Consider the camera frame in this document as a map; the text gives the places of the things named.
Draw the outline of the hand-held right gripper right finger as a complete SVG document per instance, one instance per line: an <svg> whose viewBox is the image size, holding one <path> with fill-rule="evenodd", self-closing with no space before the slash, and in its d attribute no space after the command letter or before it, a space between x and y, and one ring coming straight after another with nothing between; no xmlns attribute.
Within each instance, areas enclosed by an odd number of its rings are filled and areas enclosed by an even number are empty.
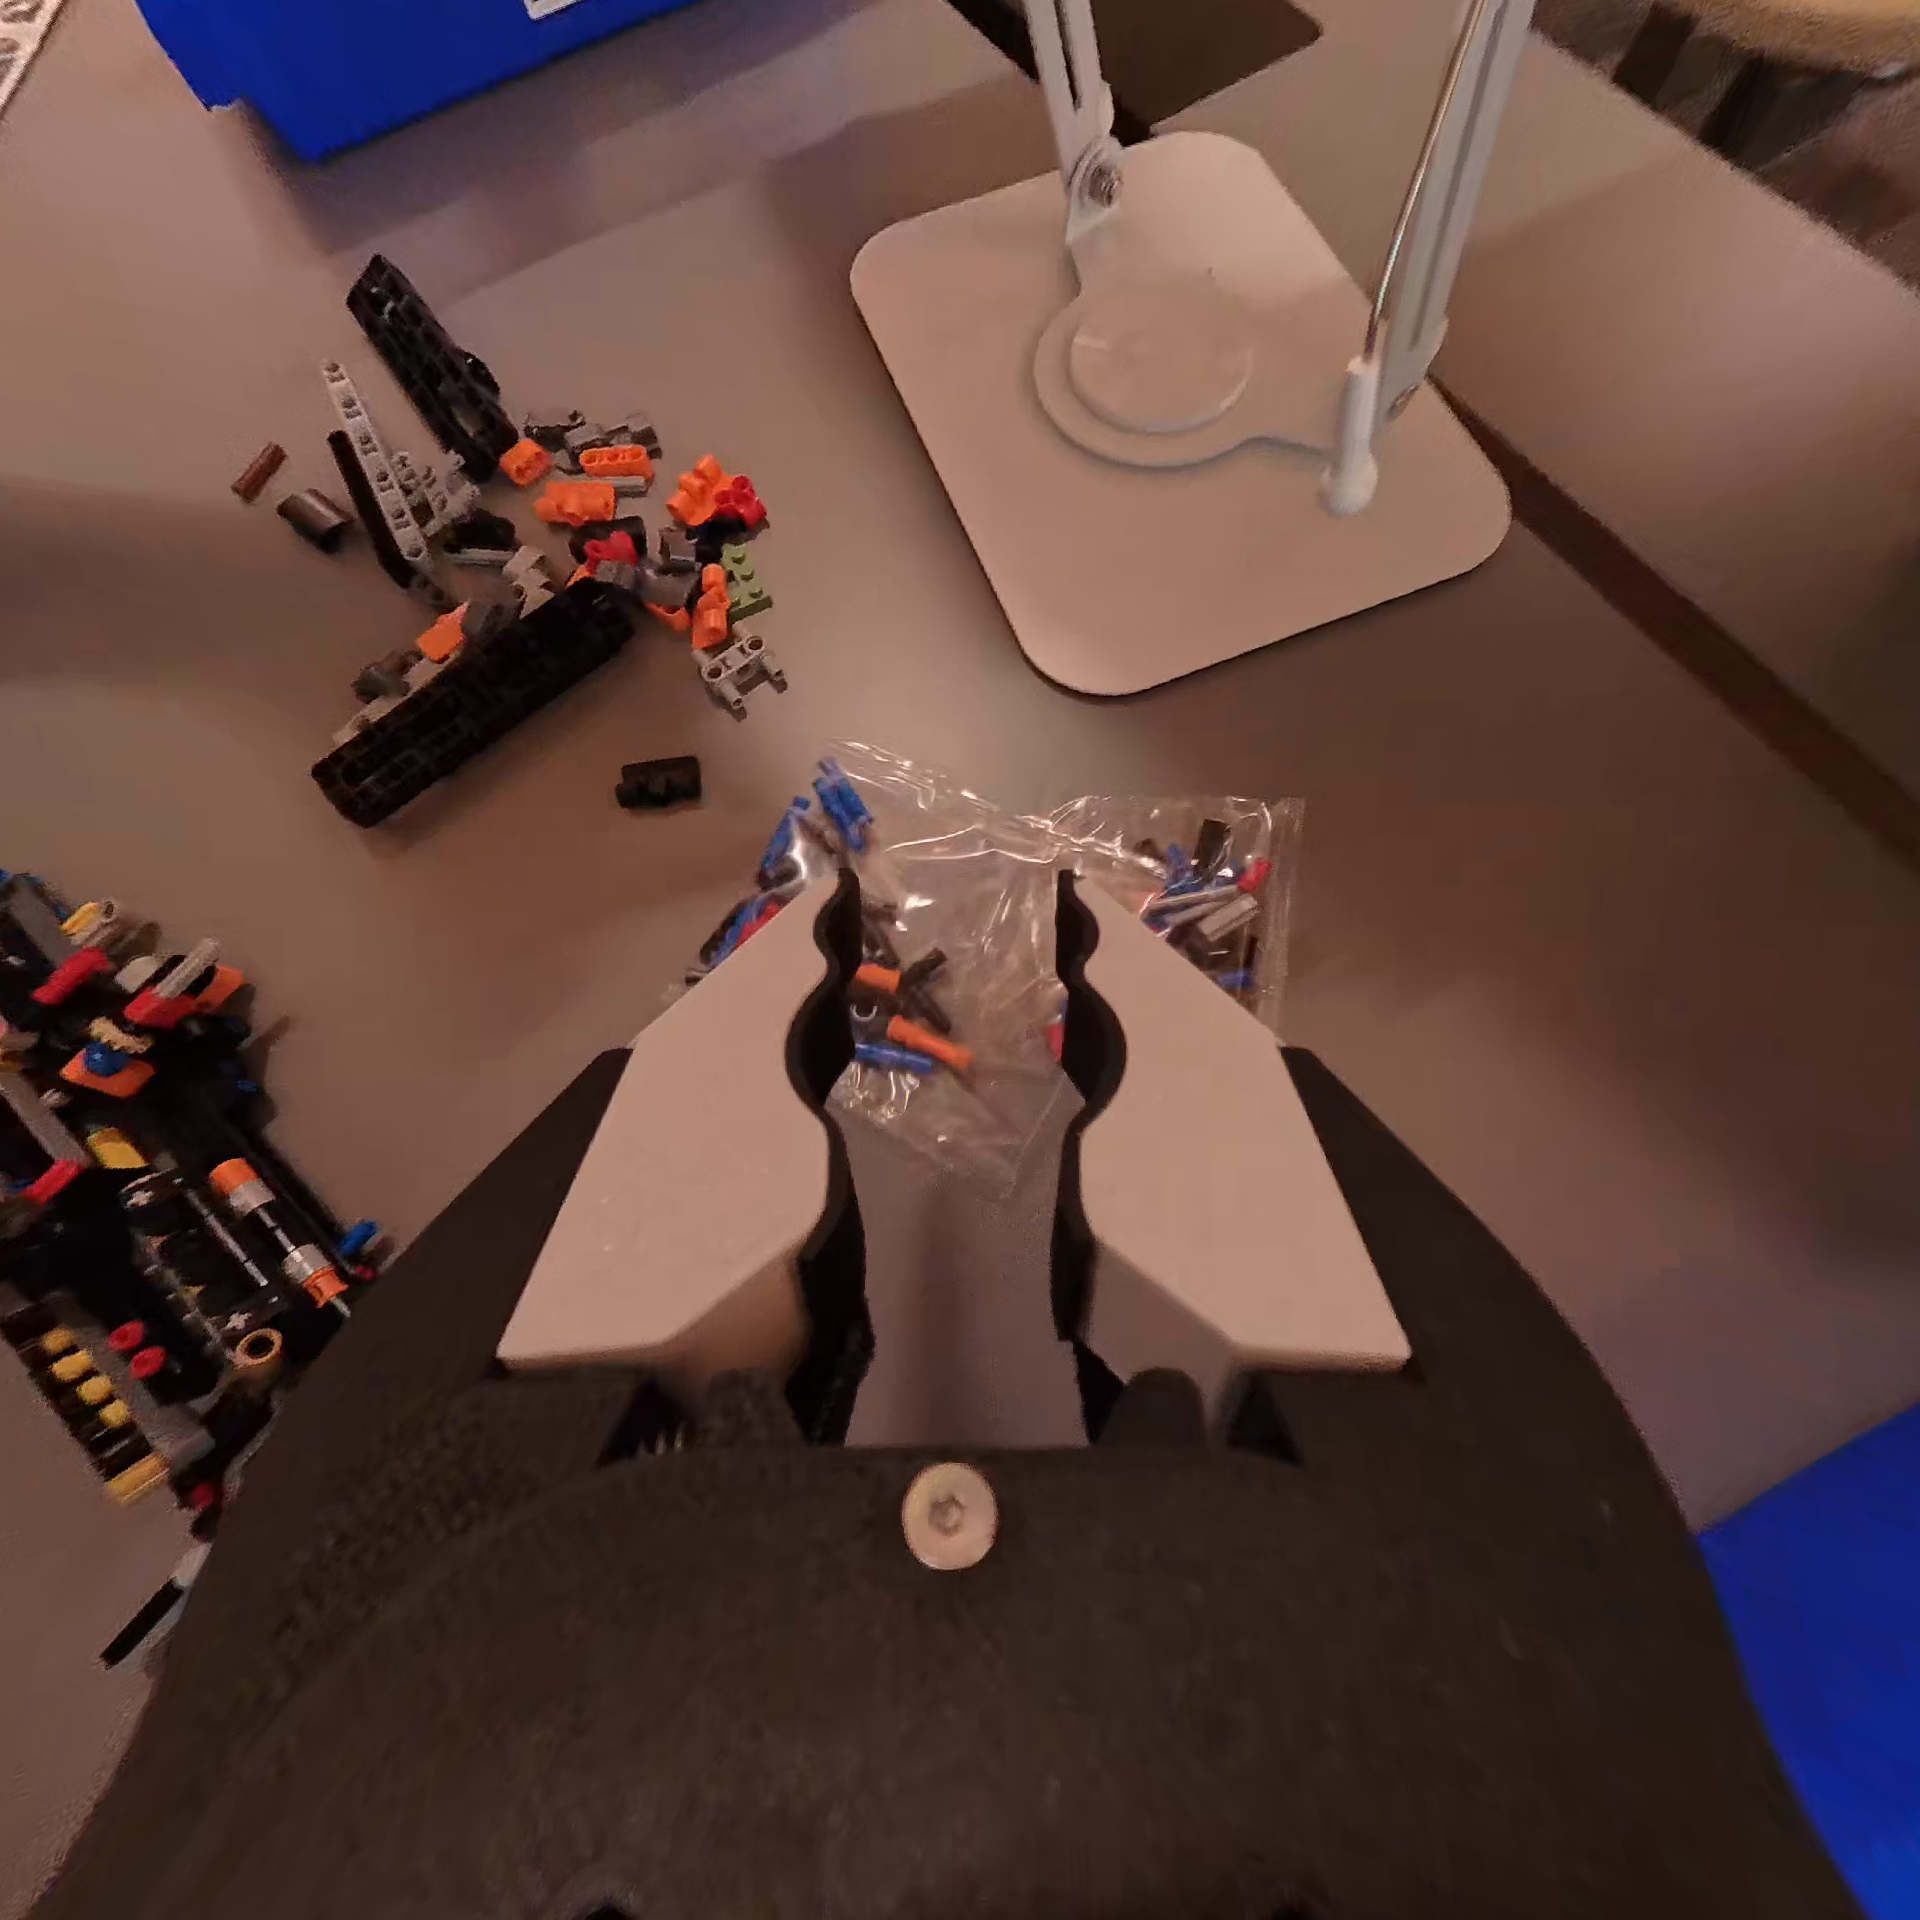
<svg viewBox="0 0 1920 1920"><path fill-rule="evenodd" d="M1397 1374L1410 1339L1278 1039L1115 895L1056 875L1064 1134L1049 1304L1100 1430L1179 1376L1206 1434L1272 1376Z"/></svg>

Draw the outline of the grey lego cross connector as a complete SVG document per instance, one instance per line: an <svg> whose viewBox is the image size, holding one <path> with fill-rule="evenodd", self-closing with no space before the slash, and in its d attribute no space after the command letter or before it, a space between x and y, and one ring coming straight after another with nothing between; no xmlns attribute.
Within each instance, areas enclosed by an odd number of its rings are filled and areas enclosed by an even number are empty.
<svg viewBox="0 0 1920 1920"><path fill-rule="evenodd" d="M753 694L762 687L786 694L788 678L765 640L753 630L696 648L696 664L715 708L746 723Z"/></svg>

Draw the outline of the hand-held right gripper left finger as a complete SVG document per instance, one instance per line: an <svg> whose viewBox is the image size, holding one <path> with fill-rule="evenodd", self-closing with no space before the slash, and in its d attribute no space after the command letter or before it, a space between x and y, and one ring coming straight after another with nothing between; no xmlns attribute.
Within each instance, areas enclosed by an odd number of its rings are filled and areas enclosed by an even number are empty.
<svg viewBox="0 0 1920 1920"><path fill-rule="evenodd" d="M810 1442L849 1439L874 1311L830 1103L860 963L836 870L640 1030L498 1338L506 1372L636 1370L682 1405L760 1374Z"/></svg>

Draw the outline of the partly built lego chassis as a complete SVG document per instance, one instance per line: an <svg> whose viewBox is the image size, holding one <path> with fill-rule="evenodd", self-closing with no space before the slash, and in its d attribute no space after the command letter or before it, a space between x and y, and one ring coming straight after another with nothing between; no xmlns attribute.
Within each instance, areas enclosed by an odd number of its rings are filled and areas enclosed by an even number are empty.
<svg viewBox="0 0 1920 1920"><path fill-rule="evenodd" d="M218 941L3 875L4 1348L114 1504L168 1495L187 1528L106 1669L180 1607L245 1458L390 1254L270 1139L254 997Z"/></svg>

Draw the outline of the narrow black lego frame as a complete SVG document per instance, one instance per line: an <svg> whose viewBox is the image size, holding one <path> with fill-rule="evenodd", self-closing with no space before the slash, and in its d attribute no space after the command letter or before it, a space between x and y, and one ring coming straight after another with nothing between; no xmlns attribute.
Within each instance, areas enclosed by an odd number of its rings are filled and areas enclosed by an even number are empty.
<svg viewBox="0 0 1920 1920"><path fill-rule="evenodd" d="M437 444L478 487L520 444L489 365L452 342L419 288L373 254L345 296L348 310Z"/></svg>

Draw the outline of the clear lego bag orange pins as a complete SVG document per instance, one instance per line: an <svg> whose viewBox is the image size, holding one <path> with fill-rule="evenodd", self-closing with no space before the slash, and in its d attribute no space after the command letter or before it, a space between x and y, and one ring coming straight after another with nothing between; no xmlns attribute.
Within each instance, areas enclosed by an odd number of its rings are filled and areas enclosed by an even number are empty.
<svg viewBox="0 0 1920 1920"><path fill-rule="evenodd" d="M1054 1103L1058 869L1075 843L961 781L836 740L780 814L746 893L683 974L700 986L808 885L850 872L852 1063L832 1103L992 1198L1012 1192Z"/></svg>

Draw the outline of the pile of loose lego pieces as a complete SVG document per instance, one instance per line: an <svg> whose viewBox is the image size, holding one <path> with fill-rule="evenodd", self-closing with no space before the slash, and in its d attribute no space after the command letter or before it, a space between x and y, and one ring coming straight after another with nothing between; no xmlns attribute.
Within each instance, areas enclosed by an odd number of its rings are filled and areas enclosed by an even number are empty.
<svg viewBox="0 0 1920 1920"><path fill-rule="evenodd" d="M433 680L461 648L478 648L586 578L612 586L625 606L648 607L686 637L693 661L696 648L749 632L747 620L734 623L730 616L718 552L724 542L753 543L763 532L768 510L754 480L701 458L668 491L660 534L648 542L638 504L656 480L651 442L632 430L580 438L584 430L586 423L573 420L561 442L548 432L520 438L496 469L517 488L533 488L539 522L565 532L573 560L565 580L550 573L542 548L517 539L509 518L484 510L466 472L419 469L379 432L452 607L354 683L358 712L342 739Z"/></svg>

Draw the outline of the white lamp stand base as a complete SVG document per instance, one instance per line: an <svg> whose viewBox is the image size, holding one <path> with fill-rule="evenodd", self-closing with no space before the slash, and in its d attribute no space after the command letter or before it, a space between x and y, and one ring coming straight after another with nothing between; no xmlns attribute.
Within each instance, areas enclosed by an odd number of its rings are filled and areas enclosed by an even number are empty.
<svg viewBox="0 0 1920 1920"><path fill-rule="evenodd" d="M877 231L850 285L1000 606L1042 677L1141 693L1499 548L1505 480L1432 390L1332 467L1370 302L1251 146L1162 134L1068 248L1034 176Z"/></svg>

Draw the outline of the grey lego beam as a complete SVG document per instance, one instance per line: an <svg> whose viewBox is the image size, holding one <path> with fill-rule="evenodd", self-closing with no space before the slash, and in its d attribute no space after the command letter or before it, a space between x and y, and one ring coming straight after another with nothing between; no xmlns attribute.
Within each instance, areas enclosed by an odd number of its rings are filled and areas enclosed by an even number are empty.
<svg viewBox="0 0 1920 1920"><path fill-rule="evenodd" d="M339 420L326 445L368 532L376 563L435 616L448 612L452 600L442 588L425 530L395 478L393 452L368 402L339 358L321 362L321 381Z"/></svg>

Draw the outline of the clear lego bag blue pins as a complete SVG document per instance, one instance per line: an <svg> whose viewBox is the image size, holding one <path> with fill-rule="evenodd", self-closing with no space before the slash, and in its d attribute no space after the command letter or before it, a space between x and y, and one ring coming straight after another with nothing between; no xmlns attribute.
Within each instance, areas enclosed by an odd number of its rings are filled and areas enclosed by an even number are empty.
<svg viewBox="0 0 1920 1920"><path fill-rule="evenodd" d="M1115 898L1244 1013L1283 1030L1304 799L1086 795L1049 818L1080 843L1114 848Z"/></svg>

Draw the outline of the blue container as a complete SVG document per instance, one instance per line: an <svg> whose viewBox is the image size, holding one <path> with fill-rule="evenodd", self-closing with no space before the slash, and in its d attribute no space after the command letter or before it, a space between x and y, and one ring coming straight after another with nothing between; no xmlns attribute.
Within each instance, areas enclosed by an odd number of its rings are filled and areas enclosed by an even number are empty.
<svg viewBox="0 0 1920 1920"><path fill-rule="evenodd" d="M1917 1916L1917 1408L1706 1526L1744 1677L1868 1916Z"/></svg>

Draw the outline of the large black lego frame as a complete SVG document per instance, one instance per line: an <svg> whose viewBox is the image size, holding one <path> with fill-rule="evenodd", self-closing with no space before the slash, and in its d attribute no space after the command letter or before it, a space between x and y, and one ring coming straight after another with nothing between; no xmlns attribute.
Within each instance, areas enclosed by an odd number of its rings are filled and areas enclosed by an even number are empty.
<svg viewBox="0 0 1920 1920"><path fill-rule="evenodd" d="M584 685L633 635L610 582L579 580L534 612L461 648L443 669L308 771L354 827L378 827Z"/></svg>

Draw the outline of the blue box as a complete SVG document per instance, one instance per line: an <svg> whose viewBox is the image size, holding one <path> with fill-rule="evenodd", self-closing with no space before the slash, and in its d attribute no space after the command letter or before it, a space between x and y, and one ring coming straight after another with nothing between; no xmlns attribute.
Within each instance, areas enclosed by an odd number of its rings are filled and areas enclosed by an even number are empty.
<svg viewBox="0 0 1920 1920"><path fill-rule="evenodd" d="M301 159L512 83L682 2L139 2L210 110L248 107Z"/></svg>

